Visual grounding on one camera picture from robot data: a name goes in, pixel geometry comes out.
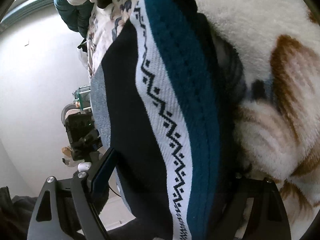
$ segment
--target black wire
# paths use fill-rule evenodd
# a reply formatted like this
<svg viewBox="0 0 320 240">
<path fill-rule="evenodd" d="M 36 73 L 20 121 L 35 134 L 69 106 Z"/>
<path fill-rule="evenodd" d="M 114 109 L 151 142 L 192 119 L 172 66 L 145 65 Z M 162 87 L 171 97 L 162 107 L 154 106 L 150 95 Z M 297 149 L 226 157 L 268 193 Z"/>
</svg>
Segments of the black wire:
<svg viewBox="0 0 320 240">
<path fill-rule="evenodd" d="M 116 193 L 116 192 L 110 187 L 110 185 L 109 185 L 109 188 L 111 189 L 111 191 L 112 191 L 114 194 L 116 194 L 117 196 L 121 197 L 118 193 Z"/>
</svg>

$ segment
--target screw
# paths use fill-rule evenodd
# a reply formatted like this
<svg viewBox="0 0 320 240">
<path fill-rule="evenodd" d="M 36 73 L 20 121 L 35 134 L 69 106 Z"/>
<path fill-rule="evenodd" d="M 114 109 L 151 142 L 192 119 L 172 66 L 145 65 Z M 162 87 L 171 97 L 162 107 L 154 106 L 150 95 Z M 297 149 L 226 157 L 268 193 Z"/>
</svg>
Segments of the screw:
<svg viewBox="0 0 320 240">
<path fill-rule="evenodd" d="M 78 173 L 79 178 L 84 178 L 86 175 L 87 175 L 87 173 L 85 171 L 81 171 Z"/>
<path fill-rule="evenodd" d="M 236 179 L 241 179 L 242 178 L 242 174 L 240 174 L 239 172 L 236 173 Z"/>
<path fill-rule="evenodd" d="M 51 182 L 53 182 L 53 181 L 54 181 L 54 177 L 51 176 L 51 177 L 47 178 L 47 182 L 48 182 L 48 183 L 51 183 Z"/>
</svg>

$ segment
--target wall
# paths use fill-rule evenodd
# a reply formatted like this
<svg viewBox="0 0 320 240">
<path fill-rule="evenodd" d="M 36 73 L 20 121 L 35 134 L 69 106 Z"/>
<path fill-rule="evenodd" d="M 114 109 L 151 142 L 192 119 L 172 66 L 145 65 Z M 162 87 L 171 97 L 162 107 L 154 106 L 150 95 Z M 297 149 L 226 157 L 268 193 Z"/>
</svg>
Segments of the wall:
<svg viewBox="0 0 320 240">
<path fill-rule="evenodd" d="M 11 162 L 0 141 L 0 187 L 8 186 L 11 197 L 15 195 L 34 195 L 16 167 Z"/>
<path fill-rule="evenodd" d="M 0 36 L 0 139 L 35 195 L 48 176 L 70 178 L 76 169 L 61 161 L 68 137 L 60 115 L 72 92 L 88 84 L 76 51 L 81 41 L 53 5 Z"/>
</svg>

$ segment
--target teal stripe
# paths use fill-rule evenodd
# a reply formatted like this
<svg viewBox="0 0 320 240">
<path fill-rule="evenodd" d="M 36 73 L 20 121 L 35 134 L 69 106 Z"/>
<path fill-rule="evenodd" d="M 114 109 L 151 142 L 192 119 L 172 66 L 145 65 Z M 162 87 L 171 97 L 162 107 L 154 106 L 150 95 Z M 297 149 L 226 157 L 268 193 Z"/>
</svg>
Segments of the teal stripe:
<svg viewBox="0 0 320 240">
<path fill-rule="evenodd" d="M 145 0 L 145 5 L 189 132 L 193 176 L 187 223 L 192 239 L 203 240 L 220 158 L 218 110 L 208 62 L 196 34 L 173 0 Z"/>
</svg>

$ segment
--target zigzag pattern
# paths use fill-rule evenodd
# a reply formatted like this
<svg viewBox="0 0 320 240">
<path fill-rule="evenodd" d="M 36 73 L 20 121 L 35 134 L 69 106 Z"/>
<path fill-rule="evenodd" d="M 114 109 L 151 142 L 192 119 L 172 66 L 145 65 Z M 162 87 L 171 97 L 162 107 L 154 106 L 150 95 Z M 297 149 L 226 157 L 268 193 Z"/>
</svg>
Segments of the zigzag pattern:
<svg viewBox="0 0 320 240">
<path fill-rule="evenodd" d="M 136 16 L 136 19 L 139 19 L 140 26 L 144 30 L 143 36 L 145 37 L 145 42 L 144 42 L 145 52 L 143 54 L 143 62 L 141 64 L 141 70 L 146 75 L 146 77 L 143 77 L 143 82 L 145 84 L 148 84 L 147 94 L 148 94 L 148 96 L 150 96 L 154 100 L 153 104 L 156 107 L 160 106 L 160 111 L 158 114 L 162 118 L 165 119 L 164 127 L 166 127 L 166 128 L 170 127 L 169 131 L 166 133 L 166 136 L 172 141 L 169 144 L 169 146 L 172 149 L 174 148 L 174 151 L 172 152 L 172 156 L 175 158 L 175 161 L 173 163 L 177 166 L 177 168 L 175 169 L 175 173 L 177 174 L 175 181 L 177 182 L 177 184 L 173 187 L 175 190 L 175 193 L 173 193 L 173 197 L 174 197 L 173 202 L 174 202 L 174 207 L 175 207 L 175 211 L 176 211 L 176 216 L 177 216 L 177 219 L 179 220 L 179 223 L 180 223 L 180 240 L 187 240 L 188 233 L 187 233 L 187 229 L 184 224 L 184 221 L 181 218 L 181 210 L 180 210 L 180 207 L 181 207 L 180 201 L 183 200 L 180 193 L 184 192 L 183 188 L 181 188 L 181 187 L 183 185 L 185 185 L 185 181 L 183 180 L 182 177 L 186 175 L 184 173 L 184 171 L 182 171 L 182 169 L 185 168 L 185 164 L 182 161 L 184 156 L 180 152 L 180 150 L 182 149 L 182 145 L 176 139 L 176 138 L 180 138 L 180 135 L 177 132 L 175 134 L 173 134 L 176 127 L 177 127 L 177 124 L 172 119 L 170 119 L 170 117 L 172 116 L 172 113 L 165 110 L 166 102 L 164 102 L 159 97 L 157 97 L 157 95 L 160 92 L 160 89 L 157 87 L 153 87 L 153 81 L 154 81 L 155 75 L 147 70 L 147 68 L 150 64 L 150 61 L 146 59 L 147 51 L 148 51 L 148 48 L 146 46 L 146 43 L 147 43 L 146 26 L 143 24 L 143 16 L 141 16 L 140 8 L 137 6 L 134 9 L 134 12 L 136 13 L 135 16 Z"/>
</svg>

